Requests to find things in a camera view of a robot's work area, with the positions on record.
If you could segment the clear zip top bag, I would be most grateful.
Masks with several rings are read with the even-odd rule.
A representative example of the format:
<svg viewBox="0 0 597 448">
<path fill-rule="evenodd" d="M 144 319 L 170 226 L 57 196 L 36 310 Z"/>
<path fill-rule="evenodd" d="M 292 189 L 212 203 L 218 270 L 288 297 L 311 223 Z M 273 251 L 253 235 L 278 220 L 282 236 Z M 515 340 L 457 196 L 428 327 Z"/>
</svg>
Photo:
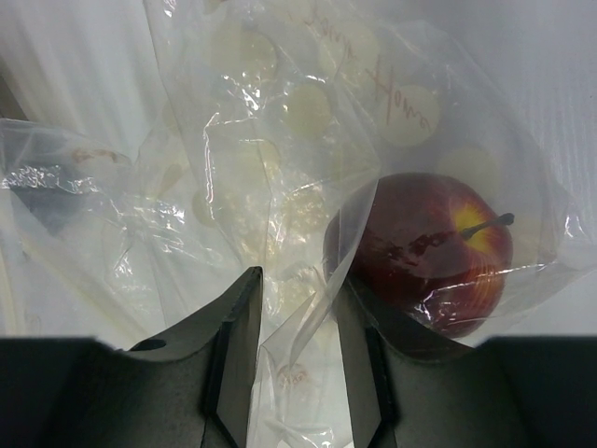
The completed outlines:
<svg viewBox="0 0 597 448">
<path fill-rule="evenodd" d="M 408 1 L 5 1 L 1 342 L 128 350 L 263 272 L 244 447 L 357 447 L 323 242 L 379 180 L 466 183 L 515 216 L 476 348 L 596 270 L 521 121 Z"/>
</svg>

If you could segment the dark red toy plum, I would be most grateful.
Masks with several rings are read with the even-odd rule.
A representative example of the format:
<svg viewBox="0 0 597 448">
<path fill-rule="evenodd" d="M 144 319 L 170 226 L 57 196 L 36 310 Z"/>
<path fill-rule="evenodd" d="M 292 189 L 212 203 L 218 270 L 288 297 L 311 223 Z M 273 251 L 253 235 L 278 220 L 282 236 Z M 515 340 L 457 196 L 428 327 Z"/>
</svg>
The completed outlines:
<svg viewBox="0 0 597 448">
<path fill-rule="evenodd" d="M 349 273 L 379 300 L 451 339 L 478 329 L 495 309 L 512 267 L 515 221 L 447 175 L 401 173 L 379 180 L 367 222 L 352 205 L 332 218 L 323 242 L 331 274 L 349 252 Z"/>
</svg>

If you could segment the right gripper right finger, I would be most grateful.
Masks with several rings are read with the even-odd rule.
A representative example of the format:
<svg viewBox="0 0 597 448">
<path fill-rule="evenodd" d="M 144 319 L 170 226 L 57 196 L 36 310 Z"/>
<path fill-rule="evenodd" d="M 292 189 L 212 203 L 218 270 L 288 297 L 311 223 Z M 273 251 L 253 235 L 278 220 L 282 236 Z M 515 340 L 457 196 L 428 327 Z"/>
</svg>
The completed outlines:
<svg viewBox="0 0 597 448">
<path fill-rule="evenodd" d="M 357 447 L 592 447 L 596 341 L 443 337 L 348 277 L 335 302 Z"/>
</svg>

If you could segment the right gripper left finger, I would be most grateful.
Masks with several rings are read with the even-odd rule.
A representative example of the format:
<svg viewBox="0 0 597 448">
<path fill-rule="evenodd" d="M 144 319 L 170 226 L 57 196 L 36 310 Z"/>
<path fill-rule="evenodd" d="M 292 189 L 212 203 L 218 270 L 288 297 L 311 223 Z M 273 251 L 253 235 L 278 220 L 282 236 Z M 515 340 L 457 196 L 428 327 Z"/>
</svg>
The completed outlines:
<svg viewBox="0 0 597 448">
<path fill-rule="evenodd" d="M 263 272 L 128 350 L 90 338 L 1 342 L 5 447 L 244 447 Z"/>
</svg>

